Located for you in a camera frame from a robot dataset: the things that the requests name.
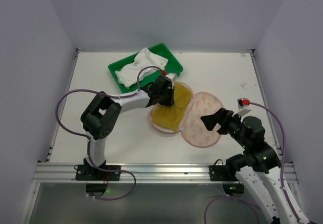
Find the mustard yellow bra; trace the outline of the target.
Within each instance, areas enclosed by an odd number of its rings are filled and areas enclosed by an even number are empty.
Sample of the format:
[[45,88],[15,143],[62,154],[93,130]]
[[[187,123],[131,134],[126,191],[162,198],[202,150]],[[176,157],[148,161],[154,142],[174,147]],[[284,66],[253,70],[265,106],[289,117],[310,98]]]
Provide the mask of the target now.
[[181,82],[174,84],[174,105],[163,106],[157,104],[150,111],[150,122],[173,132],[178,131],[184,117],[187,106],[189,105],[193,93],[191,88]]

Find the peach patterned mesh laundry bag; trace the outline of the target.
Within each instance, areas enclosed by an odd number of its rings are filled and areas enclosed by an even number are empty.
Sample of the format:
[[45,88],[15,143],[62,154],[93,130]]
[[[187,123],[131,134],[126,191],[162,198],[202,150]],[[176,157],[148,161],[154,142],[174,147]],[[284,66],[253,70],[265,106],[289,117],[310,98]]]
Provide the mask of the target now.
[[217,133],[219,126],[215,127],[212,131],[208,131],[201,121],[200,117],[211,115],[223,107],[222,102],[213,94],[208,92],[193,93],[193,97],[186,108],[184,117],[181,121],[178,131],[173,132],[158,126],[151,126],[156,130],[165,134],[181,133],[183,139],[190,145],[198,148],[208,148],[215,145],[220,135]]

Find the white bra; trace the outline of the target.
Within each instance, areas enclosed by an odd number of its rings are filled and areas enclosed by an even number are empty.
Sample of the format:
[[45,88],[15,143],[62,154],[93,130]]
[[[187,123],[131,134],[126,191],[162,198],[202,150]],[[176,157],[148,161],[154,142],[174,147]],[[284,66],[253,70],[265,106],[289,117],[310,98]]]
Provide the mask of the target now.
[[144,48],[136,55],[134,62],[126,64],[116,71],[118,82],[129,89],[130,86],[137,83],[138,74],[140,74],[139,81],[142,81],[146,76],[157,71],[157,68],[147,67],[155,66],[164,70],[168,61],[168,59],[152,53],[148,48]]

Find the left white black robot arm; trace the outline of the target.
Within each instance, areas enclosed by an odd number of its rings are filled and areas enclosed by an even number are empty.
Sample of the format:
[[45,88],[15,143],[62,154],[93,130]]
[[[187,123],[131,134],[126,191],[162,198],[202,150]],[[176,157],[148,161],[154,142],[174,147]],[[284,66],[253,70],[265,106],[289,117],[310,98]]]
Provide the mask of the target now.
[[174,81],[177,75],[159,75],[157,79],[139,90],[121,95],[96,95],[81,115],[83,129],[89,137],[86,162],[91,167],[105,164],[105,141],[112,132],[120,114],[156,104],[174,105]]

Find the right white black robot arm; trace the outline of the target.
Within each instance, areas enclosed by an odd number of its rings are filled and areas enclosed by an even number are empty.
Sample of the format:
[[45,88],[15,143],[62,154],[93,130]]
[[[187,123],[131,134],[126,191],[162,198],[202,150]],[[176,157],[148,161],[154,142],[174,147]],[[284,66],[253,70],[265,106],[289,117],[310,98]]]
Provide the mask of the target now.
[[220,108],[200,118],[207,130],[219,125],[220,135],[230,135],[244,149],[226,160],[227,173],[244,185],[268,223],[310,223],[288,186],[283,163],[264,139],[262,121],[243,114]]

